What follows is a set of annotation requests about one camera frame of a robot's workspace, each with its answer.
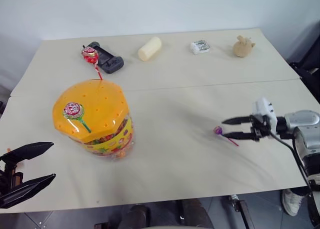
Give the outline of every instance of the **orange lid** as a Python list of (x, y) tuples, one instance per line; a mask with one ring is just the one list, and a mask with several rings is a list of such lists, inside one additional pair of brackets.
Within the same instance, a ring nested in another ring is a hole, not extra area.
[[(70, 103), (81, 106), (79, 118), (65, 117), (64, 109)], [(86, 80), (68, 88), (54, 104), (52, 117), (58, 131), (87, 143), (116, 133), (128, 113), (128, 104), (121, 87), (97, 79)]]

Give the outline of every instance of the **white cylinder object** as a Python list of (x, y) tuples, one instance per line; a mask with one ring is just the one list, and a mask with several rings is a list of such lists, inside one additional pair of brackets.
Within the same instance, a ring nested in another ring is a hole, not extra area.
[(146, 44), (144, 44), (138, 50), (139, 58), (146, 62), (148, 61), (157, 51), (160, 50), (162, 46), (161, 40), (159, 37), (152, 37)]

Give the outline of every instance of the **white table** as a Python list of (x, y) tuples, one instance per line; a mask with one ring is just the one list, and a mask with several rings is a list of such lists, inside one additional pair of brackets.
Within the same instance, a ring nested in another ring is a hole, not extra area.
[[(245, 116), (268, 98), (277, 115), (310, 109), (317, 101), (299, 79), (125, 91), (136, 129), (132, 152), (107, 161), (57, 132), (51, 96), (10, 98), (0, 120), (0, 153), (49, 141), (46, 153), (19, 168), (24, 181), (56, 173), (35, 197), (0, 213), (62, 210), (252, 193), (303, 186), (291, 152), (272, 139), (236, 147), (212, 129)], [(226, 132), (250, 125), (226, 126)]]
[[(256, 43), (246, 58), (233, 54), (237, 36), (251, 37)], [(113, 74), (102, 73), (124, 91), (182, 88), (232, 83), (297, 79), (260, 29), (222, 30), (157, 34), (162, 50), (150, 61), (137, 56), (138, 49), (154, 35), (90, 37), (42, 42), (12, 97), (54, 96), (73, 84), (97, 79), (93, 66), (81, 55), (82, 45), (98, 41), (115, 56), (122, 56), (124, 67)], [(211, 51), (193, 55), (190, 43), (206, 40)]]

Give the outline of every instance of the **beige plush toy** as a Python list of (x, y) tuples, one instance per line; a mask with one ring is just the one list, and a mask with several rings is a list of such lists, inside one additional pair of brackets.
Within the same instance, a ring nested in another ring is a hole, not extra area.
[(252, 48), (255, 46), (255, 43), (252, 43), (249, 38), (244, 38), (242, 35), (238, 35), (237, 41), (233, 46), (233, 53), (241, 58), (248, 56)]

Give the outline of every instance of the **black cable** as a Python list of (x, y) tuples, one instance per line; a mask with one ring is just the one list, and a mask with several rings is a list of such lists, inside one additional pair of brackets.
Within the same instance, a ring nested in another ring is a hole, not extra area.
[(308, 178), (307, 178), (307, 172), (305, 170), (305, 167), (304, 165), (302, 164), (300, 158), (299, 158), (299, 155), (298, 155), (298, 152), (297, 152), (297, 149), (295, 147), (295, 140), (293, 139), (293, 145), (294, 145), (294, 148), (292, 148), (288, 143), (284, 142), (283, 140), (281, 140), (280, 138), (278, 138), (275, 134), (273, 134), (271, 131), (269, 132), (270, 133), (270, 136), (272, 136), (274, 139), (276, 139), (278, 142), (280, 142), (281, 144), (285, 145), (286, 147), (288, 147), (290, 149), (290, 151), (292, 152), (292, 155), (294, 157), (294, 160), (299, 168), (299, 171), (307, 185), (307, 187), (309, 188), (309, 192), (311, 193), (312, 192), (312, 189), (311, 189), (311, 186), (308, 182)]

